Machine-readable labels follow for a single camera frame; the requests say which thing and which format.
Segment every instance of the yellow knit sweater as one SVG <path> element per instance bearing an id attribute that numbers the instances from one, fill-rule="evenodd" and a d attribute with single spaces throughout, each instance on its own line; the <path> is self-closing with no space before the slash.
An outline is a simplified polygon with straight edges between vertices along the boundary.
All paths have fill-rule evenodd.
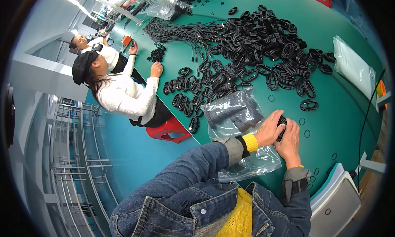
<path id="1" fill-rule="evenodd" d="M 252 234 L 252 198 L 245 190 L 237 190 L 236 207 L 216 237 L 247 237 Z"/>

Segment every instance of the black wrist strap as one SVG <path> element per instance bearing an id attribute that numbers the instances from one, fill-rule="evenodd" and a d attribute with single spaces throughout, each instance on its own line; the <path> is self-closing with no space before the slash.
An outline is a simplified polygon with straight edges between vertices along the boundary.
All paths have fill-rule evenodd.
<path id="1" fill-rule="evenodd" d="M 243 145 L 243 155 L 241 156 L 241 158 L 249 157 L 250 153 L 247 150 L 247 144 L 244 141 L 244 139 L 241 136 L 237 136 L 237 137 L 235 137 L 235 139 L 239 140 L 241 142 L 241 144 Z"/>
<path id="2" fill-rule="evenodd" d="M 291 196 L 304 191 L 307 187 L 307 179 L 297 180 L 292 182 L 292 180 L 283 180 L 281 182 L 281 199 L 282 203 L 289 203 L 291 201 Z"/>

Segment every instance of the yellow cuff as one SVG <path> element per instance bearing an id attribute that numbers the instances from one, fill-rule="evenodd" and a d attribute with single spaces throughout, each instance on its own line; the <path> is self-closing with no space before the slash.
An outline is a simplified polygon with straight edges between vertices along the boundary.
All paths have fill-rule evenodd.
<path id="1" fill-rule="evenodd" d="M 256 138 L 251 133 L 243 136 L 244 141 L 246 142 L 247 150 L 249 152 L 254 152 L 258 150 L 258 142 Z"/>

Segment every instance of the clear plastic bag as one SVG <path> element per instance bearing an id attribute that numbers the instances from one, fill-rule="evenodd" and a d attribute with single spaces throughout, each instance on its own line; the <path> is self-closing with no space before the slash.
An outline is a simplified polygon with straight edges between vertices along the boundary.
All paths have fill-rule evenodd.
<path id="1" fill-rule="evenodd" d="M 333 37 L 333 45 L 335 70 L 370 100 L 376 86 L 376 72 L 339 36 Z M 376 97 L 372 104 L 376 106 Z"/>
<path id="2" fill-rule="evenodd" d="M 140 12 L 139 14 L 147 14 L 147 16 L 170 20 L 177 11 L 176 8 L 185 9 L 192 8 L 192 6 L 179 0 L 158 0 L 156 5 L 148 7 L 145 11 Z"/>
<path id="3" fill-rule="evenodd" d="M 253 92 L 254 88 L 249 87 L 203 106 L 212 140 L 256 133 L 264 117 Z M 218 178 L 221 182 L 237 182 L 269 173 L 281 166 L 276 149 L 270 145 L 252 152 L 238 164 L 222 169 Z"/>

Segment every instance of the green workbench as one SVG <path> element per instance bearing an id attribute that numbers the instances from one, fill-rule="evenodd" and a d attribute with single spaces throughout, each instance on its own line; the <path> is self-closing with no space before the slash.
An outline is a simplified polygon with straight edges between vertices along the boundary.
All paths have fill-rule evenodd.
<path id="1" fill-rule="evenodd" d="M 200 3 L 194 1 L 192 6 L 195 5 L 196 7 L 192 8 L 192 16 L 184 14 L 176 19 L 175 23 L 206 23 L 214 20 L 226 20 L 229 17 L 228 10 L 232 7 L 238 7 L 238 11 L 233 17 L 239 17 L 244 11 L 252 13 L 257 11 L 258 5 L 264 5 L 273 10 L 278 18 L 287 19 L 297 26 L 298 36 L 307 43 L 305 51 L 308 51 L 309 48 L 321 49 L 324 52 L 333 51 L 332 38 L 339 35 L 368 65 L 373 67 L 377 78 L 383 70 L 379 57 L 364 37 L 343 16 L 315 0 L 209 0 L 209 2 L 201 0 Z M 142 31 L 145 24 L 149 22 L 149 17 L 144 14 L 136 17 L 145 21 L 143 25 L 138 26 L 136 23 L 130 22 L 124 29 L 126 20 L 121 21 L 112 30 L 111 37 L 120 43 L 120 39 L 124 35 L 132 35 L 139 47 L 134 66 L 143 78 L 148 78 L 152 62 L 147 61 L 147 57 L 156 47 L 148 35 L 144 35 Z M 195 75 L 197 65 L 191 62 L 192 49 L 183 42 L 170 42 L 166 44 L 166 47 L 167 51 L 162 62 L 164 72 L 160 78 L 157 95 L 175 117 L 188 128 L 190 117 L 185 117 L 181 111 L 171 106 L 171 101 L 177 91 L 166 96 L 162 93 L 162 88 L 166 81 L 178 76 L 178 70 L 182 67 L 192 68 Z M 230 62 L 222 55 L 213 56 L 210 60 L 213 59 L 221 60 L 223 65 Z M 264 57 L 264 64 L 269 66 L 279 62 L 273 62 Z M 334 65 L 326 61 L 325 63 L 332 67 Z M 315 100 L 319 103 L 319 108 L 308 112 L 300 109 L 301 101 L 308 99 L 308 97 L 298 96 L 296 90 L 284 90 L 279 87 L 275 91 L 270 91 L 266 86 L 265 77 L 261 75 L 258 75 L 252 84 L 255 87 L 255 99 L 261 106 L 265 117 L 276 109 L 283 109 L 284 117 L 299 123 L 299 155 L 302 164 L 313 173 L 314 178 L 309 182 L 312 184 L 309 186 L 310 194 L 313 195 L 327 179 L 328 169 L 333 167 L 336 162 L 341 162 L 346 170 L 356 169 L 359 136 L 368 99 L 335 71 L 333 75 L 325 75 L 317 69 L 309 79 L 316 90 Z M 186 95 L 192 99 L 191 92 L 188 91 Z M 372 107 L 361 146 L 362 153 L 365 151 L 368 158 L 376 147 L 381 121 L 382 115 Z M 201 145 L 210 142 L 205 117 L 200 118 L 200 128 L 193 137 Z M 281 169 L 243 181 L 241 184 L 244 186 L 254 180 L 278 195 L 285 170 L 286 166 L 283 161 Z"/>

